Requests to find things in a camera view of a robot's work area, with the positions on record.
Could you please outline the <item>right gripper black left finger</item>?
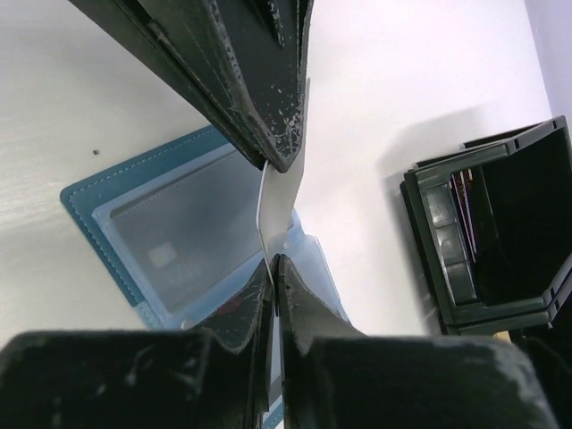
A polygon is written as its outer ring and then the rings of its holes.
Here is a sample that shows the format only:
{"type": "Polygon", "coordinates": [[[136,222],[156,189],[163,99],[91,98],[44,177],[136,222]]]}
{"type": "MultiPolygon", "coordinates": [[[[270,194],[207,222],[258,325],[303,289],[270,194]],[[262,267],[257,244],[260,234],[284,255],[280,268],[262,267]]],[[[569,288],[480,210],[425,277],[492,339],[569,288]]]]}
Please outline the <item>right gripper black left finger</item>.
{"type": "Polygon", "coordinates": [[[272,329],[260,263],[188,330],[19,334],[1,351],[1,425],[258,428],[270,406],[272,329]]]}

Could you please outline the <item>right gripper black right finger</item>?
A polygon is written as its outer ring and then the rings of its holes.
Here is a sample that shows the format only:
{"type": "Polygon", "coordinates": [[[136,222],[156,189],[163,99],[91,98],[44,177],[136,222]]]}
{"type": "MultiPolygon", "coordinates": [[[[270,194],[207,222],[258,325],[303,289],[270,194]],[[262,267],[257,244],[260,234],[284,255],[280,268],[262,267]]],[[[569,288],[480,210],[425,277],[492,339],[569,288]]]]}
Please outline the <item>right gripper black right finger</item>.
{"type": "Polygon", "coordinates": [[[367,336],[275,271],[288,428],[555,428],[530,359],[492,337],[367,336]]]}

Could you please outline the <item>blue leather card holder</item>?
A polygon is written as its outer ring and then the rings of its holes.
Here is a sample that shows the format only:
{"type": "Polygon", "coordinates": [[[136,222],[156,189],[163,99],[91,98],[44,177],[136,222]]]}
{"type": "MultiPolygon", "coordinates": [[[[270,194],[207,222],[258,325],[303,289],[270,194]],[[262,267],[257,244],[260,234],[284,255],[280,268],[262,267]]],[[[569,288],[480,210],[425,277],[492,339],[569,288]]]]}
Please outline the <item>blue leather card holder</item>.
{"type": "Polygon", "coordinates": [[[277,192],[295,198],[304,164],[299,156],[284,174],[256,168],[209,126],[76,182],[60,199],[149,328],[233,316],[249,277],[278,253],[344,315],[318,239],[297,215],[286,234],[275,221],[277,192]]]}

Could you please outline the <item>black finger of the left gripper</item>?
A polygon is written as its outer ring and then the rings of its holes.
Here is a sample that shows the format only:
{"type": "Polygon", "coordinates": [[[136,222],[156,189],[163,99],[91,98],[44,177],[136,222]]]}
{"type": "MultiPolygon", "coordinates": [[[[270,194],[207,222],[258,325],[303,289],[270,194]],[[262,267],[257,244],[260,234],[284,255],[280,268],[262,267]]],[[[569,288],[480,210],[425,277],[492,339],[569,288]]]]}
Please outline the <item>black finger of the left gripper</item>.
{"type": "Polygon", "coordinates": [[[236,105],[222,44],[203,1],[72,3],[183,97],[260,169],[265,157],[236,105]]]}
{"type": "Polygon", "coordinates": [[[279,172],[297,157],[304,125],[311,1],[211,1],[246,92],[259,152],[279,172]]]}

